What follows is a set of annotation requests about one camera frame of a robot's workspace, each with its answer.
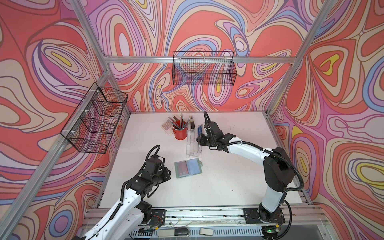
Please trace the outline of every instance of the calculator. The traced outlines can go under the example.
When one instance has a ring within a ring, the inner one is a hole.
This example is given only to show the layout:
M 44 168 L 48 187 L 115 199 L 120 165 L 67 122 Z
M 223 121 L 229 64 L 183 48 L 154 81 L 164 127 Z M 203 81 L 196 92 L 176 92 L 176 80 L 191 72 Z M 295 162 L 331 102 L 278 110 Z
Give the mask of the calculator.
M 172 135 L 173 134 L 173 124 L 166 121 L 165 123 L 161 124 L 161 128 L 164 130 L 164 132 L 166 132 L 168 135 Z

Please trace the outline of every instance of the clear acrylic organizer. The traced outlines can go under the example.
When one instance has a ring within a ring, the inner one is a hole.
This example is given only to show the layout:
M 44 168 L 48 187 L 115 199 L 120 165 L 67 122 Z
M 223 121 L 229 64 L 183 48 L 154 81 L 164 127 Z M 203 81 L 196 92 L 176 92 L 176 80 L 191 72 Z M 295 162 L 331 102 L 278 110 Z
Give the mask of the clear acrylic organizer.
M 186 157 L 198 157 L 201 153 L 201 146 L 196 141 L 199 136 L 198 129 L 199 127 L 196 127 L 196 125 L 195 129 L 191 129 L 191 125 L 188 123 Z

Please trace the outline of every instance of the black cable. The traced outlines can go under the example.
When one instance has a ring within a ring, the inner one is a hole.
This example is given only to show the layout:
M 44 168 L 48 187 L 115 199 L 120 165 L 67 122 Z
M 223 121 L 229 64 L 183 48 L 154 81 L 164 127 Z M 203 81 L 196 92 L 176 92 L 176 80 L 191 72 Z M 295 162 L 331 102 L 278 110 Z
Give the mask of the black cable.
M 120 192 L 120 202 L 124 200 L 124 190 L 125 186 L 128 184 L 129 181 L 125 181 L 121 186 L 121 192 Z
M 217 146 L 217 142 L 216 142 L 216 139 L 213 137 L 213 133 L 212 133 L 212 130 L 211 130 L 211 127 L 209 126 L 209 122 L 211 121 L 209 116 L 208 116 L 208 113 L 206 111 L 204 111 L 204 119 L 205 119 L 205 124 L 207 125 L 207 133 L 209 135 L 209 141 L 211 143 L 212 146 Z
M 151 152 L 152 152 L 153 150 L 155 150 L 156 148 L 157 148 L 157 150 L 156 150 L 156 152 L 155 152 L 154 155 L 156 155 L 156 154 L 159 152 L 159 150 L 160 150 L 160 145 L 156 145 L 156 146 L 154 146 L 154 147 L 148 152 L 147 156 L 145 157 L 145 161 L 144 161 L 144 163 L 143 163 L 143 166 L 141 166 L 140 170 L 136 173 L 135 177 L 137 177 L 138 175 L 140 175 L 140 173 L 144 170 L 144 167 L 145 167 L 145 165 L 147 164 L 147 160 L 149 159 L 149 155 L 150 155 Z
M 228 147 L 228 146 L 234 145 L 234 144 L 247 144 L 247 145 L 253 146 L 253 147 L 255 147 L 255 148 L 257 148 L 257 149 L 259 149 L 261 151 L 269 153 L 270 155 L 272 155 L 274 157 L 277 157 L 278 159 L 280 159 L 283 162 L 285 162 L 295 172 L 297 178 L 299 179 L 299 183 L 300 183 L 299 187 L 289 187 L 289 188 L 285 189 L 285 191 L 286 192 L 289 192 L 289 191 L 301 191 L 304 188 L 303 178 L 302 178 L 301 174 L 299 173 L 299 171 L 297 171 L 297 169 L 292 165 L 291 161 L 288 161 L 287 159 L 283 158 L 281 155 L 276 154 L 276 153 L 274 153 L 272 151 L 263 149 L 262 147 L 260 147 L 260 146 L 258 146 L 256 144 L 253 144 L 251 142 L 236 141 L 236 142 L 230 142 L 230 143 L 224 144 L 222 146 L 218 146 L 218 144 L 216 142 L 216 139 L 214 138 L 214 136 L 212 134 L 211 128 L 209 127 L 210 118 L 209 118 L 208 113 L 206 111 L 204 111 L 204 119 L 205 119 L 205 124 L 207 125 L 207 133 L 209 135 L 209 139 L 211 140 L 211 145 L 212 146 L 216 146 L 217 149 L 221 149 L 221 148 L 225 148 L 225 147 Z
M 147 193 L 147 197 L 148 197 L 148 198 L 151 197 L 151 196 L 156 192 L 156 190 L 157 190 L 159 187 L 160 187 L 160 184 L 157 185 L 157 188 L 156 188 L 151 194 Z
M 96 236 L 96 235 L 100 232 L 100 230 L 101 230 L 105 225 L 107 225 L 107 223 L 109 222 L 109 220 L 110 220 L 110 219 L 108 219 L 108 221 L 107 221 L 101 228 L 99 228 L 99 230 L 98 230 L 93 236 L 91 236 L 88 240 L 90 240 L 91 238 L 93 238 L 94 236 Z
M 286 192 L 289 192 L 289 191 L 301 191 L 303 188 L 304 188 L 304 181 L 303 181 L 303 178 L 301 176 L 301 174 L 299 173 L 299 171 L 292 165 L 292 163 L 290 161 L 288 161 L 287 159 L 283 158 L 281 155 L 279 154 L 276 154 L 272 151 L 269 151 L 269 150 L 266 150 L 266 149 L 263 149 L 262 147 L 256 145 L 256 144 L 253 144 L 251 142 L 245 142 L 245 141 L 236 141 L 236 142 L 230 142 L 230 143 L 227 143 L 227 144 L 224 144 L 222 146 L 217 146 L 217 149 L 221 149 L 221 148 L 225 148 L 225 147 L 228 147 L 230 145 L 234 145 L 234 144 L 247 144 L 247 145 L 250 145 L 252 147 L 255 147 L 261 151 L 264 151 L 274 157 L 277 157 L 278 159 L 282 160 L 283 162 L 285 162 L 296 174 L 297 178 L 299 179 L 299 187 L 289 187 L 287 189 L 285 189 Z
M 289 210 L 288 226 L 287 226 L 287 228 L 284 230 L 284 232 L 280 236 L 278 236 L 277 238 L 274 238 L 273 240 L 278 240 L 278 239 L 282 238 L 285 234 L 287 234 L 287 232 L 291 228 L 291 224 L 292 224 L 292 209 L 291 209 L 291 206 L 289 205 L 289 203 L 286 200 L 284 200 L 284 202 L 287 204 L 288 210 Z

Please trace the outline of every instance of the red pen holder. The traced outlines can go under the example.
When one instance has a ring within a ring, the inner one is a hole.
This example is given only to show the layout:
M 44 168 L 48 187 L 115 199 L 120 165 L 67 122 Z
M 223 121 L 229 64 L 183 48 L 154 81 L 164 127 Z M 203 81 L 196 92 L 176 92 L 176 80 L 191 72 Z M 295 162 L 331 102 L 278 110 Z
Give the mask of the red pen holder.
M 176 121 L 176 124 L 180 126 L 180 120 Z M 185 126 L 183 130 L 176 130 L 175 127 L 172 130 L 177 140 L 184 140 L 187 137 L 187 129 Z

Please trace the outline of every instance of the electrical wire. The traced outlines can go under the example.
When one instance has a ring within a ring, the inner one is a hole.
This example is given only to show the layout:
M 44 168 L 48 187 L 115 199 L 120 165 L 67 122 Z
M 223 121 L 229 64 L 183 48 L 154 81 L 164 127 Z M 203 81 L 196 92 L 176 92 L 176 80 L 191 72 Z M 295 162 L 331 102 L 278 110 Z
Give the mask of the electrical wire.
M 174 226 L 176 226 L 176 224 L 178 224 L 178 223 L 179 223 L 179 221 L 180 221 L 180 220 L 178 220 L 178 221 L 177 221 L 177 223 L 175 223 L 174 225 L 172 225 L 172 226 L 170 226 L 170 227 L 174 227 Z
M 156 190 L 157 190 L 159 187 L 160 187 L 160 184 L 157 185 L 157 188 L 156 188 L 151 194 L 147 193 L 147 197 L 150 198 L 150 197 L 156 192 Z
M 99 230 L 93 235 L 93 236 L 91 236 L 88 240 L 90 240 L 91 238 L 93 238 L 94 236 L 96 236 L 99 232 L 100 232 L 100 230 L 105 226 L 105 225 L 107 225 L 107 223 L 110 221 L 110 219 L 108 219 L 108 221 L 101 227 L 101 228 L 99 228 Z
M 286 192 L 289 192 L 289 191 L 301 191 L 301 190 L 304 188 L 304 181 L 303 181 L 303 178 L 302 178 L 301 174 L 299 173 L 299 171 L 297 171 L 297 169 L 292 165 L 291 161 L 289 161 L 289 160 L 283 158 L 283 157 L 282 157 L 281 155 L 279 155 L 279 154 L 276 154 L 276 153 L 274 153 L 274 152 L 272 152 L 272 151 L 269 151 L 269 150 L 267 150 L 267 149 L 264 149 L 264 148 L 262 148 L 262 147 L 260 147 L 260 146 L 258 146 L 258 145 L 256 145 L 256 144 L 253 144 L 253 143 L 251 143 L 251 142 L 236 141 L 236 142 L 230 142 L 230 143 L 224 144 L 224 145 L 222 145 L 222 146 L 218 146 L 218 144 L 217 144 L 217 142 L 216 142 L 216 139 L 215 139 L 214 136 L 213 136 L 212 130 L 211 130 L 210 126 L 209 126 L 209 122 L 210 122 L 211 120 L 210 120 L 210 118 L 209 118 L 209 116 L 208 116 L 208 113 L 207 113 L 206 111 L 204 111 L 204 119 L 205 119 L 205 124 L 207 125 L 207 133 L 208 133 L 208 135 L 209 135 L 209 140 L 210 140 L 212 146 L 216 146 L 217 149 L 220 150 L 220 149 L 222 149 L 222 148 L 226 148 L 226 147 L 228 147 L 228 146 L 230 146 L 230 145 L 234 145 L 234 144 L 247 144 L 247 145 L 250 145 L 250 146 L 252 146 L 252 147 L 255 147 L 255 148 L 257 148 L 257 149 L 259 149 L 259 150 L 261 150 L 261 151 L 263 151 L 263 152 L 269 153 L 270 155 L 272 155 L 272 156 L 274 156 L 274 157 L 280 159 L 281 161 L 285 162 L 285 164 L 287 164 L 287 165 L 288 165 L 288 166 L 295 172 L 297 178 L 299 179 L 299 183 L 300 183 L 299 187 L 289 187 L 289 188 L 285 189 L 285 191 L 286 191 Z
M 163 220 L 161 219 L 161 217 L 157 215 L 153 215 L 152 217 L 157 217 L 161 221 L 161 225 L 163 225 Z
M 234 145 L 234 144 L 247 144 L 247 145 L 250 145 L 252 147 L 255 147 L 263 152 L 266 152 L 280 160 L 282 160 L 283 162 L 285 162 L 285 164 L 288 165 L 288 167 L 290 167 L 296 174 L 297 178 L 299 179 L 299 183 L 300 185 L 298 187 L 289 187 L 287 189 L 285 189 L 286 192 L 289 192 L 289 191 L 301 191 L 303 188 L 304 188 L 304 181 L 303 181 L 303 178 L 301 176 L 301 174 L 299 173 L 299 171 L 292 165 L 292 163 L 290 161 L 288 161 L 287 159 L 283 158 L 281 155 L 279 154 L 276 154 L 272 151 L 269 151 L 267 149 L 264 149 L 256 144 L 253 144 L 251 142 L 245 142 L 245 141 L 235 141 L 235 142 L 230 142 L 230 143 L 227 143 L 227 144 L 224 144 L 222 146 L 217 146 L 217 149 L 222 149 L 222 148 L 225 148 L 225 147 L 228 147 L 230 145 Z
M 292 224 L 292 209 L 291 209 L 291 206 L 289 205 L 289 203 L 286 200 L 284 200 L 284 202 L 287 204 L 288 210 L 289 210 L 288 226 L 287 226 L 287 228 L 284 230 L 284 232 L 280 236 L 278 236 L 277 238 L 274 238 L 273 240 L 278 240 L 278 239 L 282 238 L 283 236 L 285 236 L 285 234 L 287 234 L 287 232 L 291 228 L 291 224 Z
M 147 160 L 149 159 L 149 155 L 150 155 L 151 152 L 152 152 L 153 150 L 155 150 L 156 148 L 157 148 L 157 150 L 156 150 L 155 154 L 153 154 L 153 155 L 157 155 L 157 153 L 158 153 L 159 150 L 160 150 L 160 145 L 156 145 L 156 146 L 154 146 L 154 147 L 148 152 L 147 156 L 145 157 L 145 161 L 144 161 L 143 165 L 141 166 L 140 170 L 136 173 L 135 177 L 137 177 L 138 175 L 140 175 L 140 173 L 144 170 L 144 167 L 145 167 L 145 165 L 147 164 Z

